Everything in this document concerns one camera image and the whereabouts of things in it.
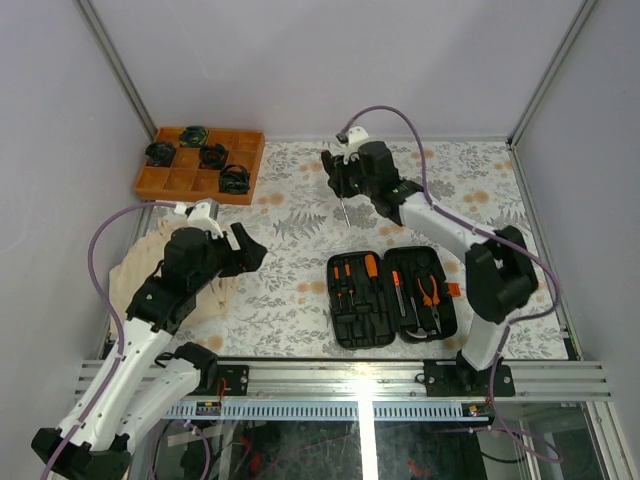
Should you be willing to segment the large black orange screwdriver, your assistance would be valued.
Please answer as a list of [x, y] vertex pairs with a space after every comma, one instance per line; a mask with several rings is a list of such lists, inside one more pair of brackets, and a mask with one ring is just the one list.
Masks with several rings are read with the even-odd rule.
[[337, 172], [337, 178], [338, 178], [338, 180], [337, 180], [337, 182], [338, 182], [338, 194], [337, 194], [337, 196], [338, 196], [339, 201], [340, 201], [340, 205], [341, 205], [341, 209], [342, 209], [342, 212], [343, 212], [343, 215], [344, 215], [344, 219], [345, 219], [346, 225], [347, 225], [348, 228], [350, 228], [351, 227], [351, 222], [350, 222], [347, 210], [346, 210], [346, 205], [344, 203], [343, 181], [342, 181], [342, 173], [341, 173], [342, 170], [341, 170], [341, 167], [340, 167], [340, 165], [338, 163], [336, 163], [336, 172]]

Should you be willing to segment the precision screwdriver orange black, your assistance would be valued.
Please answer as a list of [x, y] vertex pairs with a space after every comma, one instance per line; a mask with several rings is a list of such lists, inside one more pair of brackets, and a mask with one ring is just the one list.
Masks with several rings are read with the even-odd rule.
[[334, 293], [335, 293], [335, 297], [336, 297], [336, 302], [337, 302], [337, 306], [335, 307], [335, 310], [337, 312], [342, 312], [343, 310], [343, 302], [342, 302], [342, 290], [341, 290], [341, 277], [340, 277], [340, 268], [339, 265], [335, 265], [333, 267], [333, 287], [334, 287]]

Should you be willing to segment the small black orange screwdriver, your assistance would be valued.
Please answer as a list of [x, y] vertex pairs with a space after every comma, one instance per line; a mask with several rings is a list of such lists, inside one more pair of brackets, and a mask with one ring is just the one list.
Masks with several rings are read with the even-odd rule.
[[352, 308], [355, 310], [355, 286], [353, 282], [351, 266], [346, 261], [344, 262], [344, 269], [345, 269], [346, 285], [347, 285], [347, 290], [349, 292], [351, 305], [352, 305]]

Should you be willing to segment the black plastic tool case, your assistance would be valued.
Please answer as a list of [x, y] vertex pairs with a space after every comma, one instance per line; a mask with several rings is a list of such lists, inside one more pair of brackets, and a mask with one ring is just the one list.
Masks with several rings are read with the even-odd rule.
[[[369, 281], [364, 265], [364, 256], [373, 254], [376, 257], [379, 280], [385, 300], [384, 324], [380, 324], [377, 315], [370, 309], [367, 300]], [[351, 266], [353, 282], [355, 286], [355, 310], [352, 308], [349, 292], [346, 285], [344, 262]], [[434, 335], [426, 341], [414, 340], [406, 331], [415, 325], [413, 311], [405, 288], [402, 275], [402, 263], [408, 262], [411, 269], [412, 283], [415, 289], [418, 313], [422, 327], [427, 331], [433, 331]], [[336, 297], [333, 287], [333, 267], [339, 265], [342, 290], [342, 312], [337, 312]], [[402, 292], [406, 308], [406, 316], [402, 318], [399, 313], [395, 294], [392, 271], [397, 270], [402, 282]], [[438, 284], [440, 297], [440, 320], [442, 332], [438, 333], [427, 307], [423, 305], [417, 278], [434, 275]], [[327, 290], [330, 302], [330, 316], [335, 339], [342, 348], [347, 350], [360, 350], [381, 348], [392, 344], [400, 337], [407, 343], [431, 342], [445, 340], [452, 337], [458, 330], [458, 321], [455, 313], [454, 298], [460, 295], [460, 288], [455, 283], [447, 281], [444, 268], [435, 249], [429, 246], [410, 246], [387, 250], [383, 255], [373, 251], [348, 252], [334, 255], [327, 262]]]

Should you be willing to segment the steel claw hammer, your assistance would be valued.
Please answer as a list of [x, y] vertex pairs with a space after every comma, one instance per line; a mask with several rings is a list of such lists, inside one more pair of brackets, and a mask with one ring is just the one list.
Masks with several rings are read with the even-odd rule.
[[422, 327], [420, 316], [418, 313], [416, 294], [415, 294], [415, 289], [412, 283], [411, 269], [410, 269], [409, 263], [403, 262], [401, 270], [402, 270], [403, 279], [405, 281], [405, 288], [409, 297], [409, 302], [411, 304], [411, 308], [413, 311], [414, 323], [415, 323], [415, 325], [410, 329], [408, 329], [406, 333], [414, 340], [426, 341], [427, 339], [429, 339], [431, 336], [434, 335], [434, 332], [427, 331]]

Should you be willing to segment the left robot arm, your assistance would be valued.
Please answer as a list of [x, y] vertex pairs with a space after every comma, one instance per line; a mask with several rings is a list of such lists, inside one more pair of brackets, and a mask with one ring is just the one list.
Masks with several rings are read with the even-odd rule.
[[226, 233], [198, 227], [175, 230], [155, 270], [135, 292], [119, 323], [115, 346], [85, 394], [53, 428], [41, 428], [31, 447], [44, 462], [44, 477], [120, 479], [136, 446], [179, 400], [208, 394], [219, 381], [217, 356], [193, 342], [176, 349], [149, 386], [147, 370], [196, 307], [196, 297], [217, 278], [257, 271], [266, 248], [240, 223], [231, 226], [239, 246]]

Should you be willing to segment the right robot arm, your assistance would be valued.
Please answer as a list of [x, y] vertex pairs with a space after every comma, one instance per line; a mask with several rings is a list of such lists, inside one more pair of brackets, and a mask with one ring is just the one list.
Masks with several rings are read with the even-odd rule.
[[399, 226], [428, 236], [464, 263], [466, 298], [474, 316], [456, 356], [454, 384], [467, 394], [487, 390], [500, 363], [508, 322], [538, 288], [534, 256], [521, 232], [473, 224], [431, 198], [426, 184], [404, 179], [387, 145], [365, 138], [346, 151], [320, 154], [328, 185], [339, 198], [366, 196], [375, 210]]

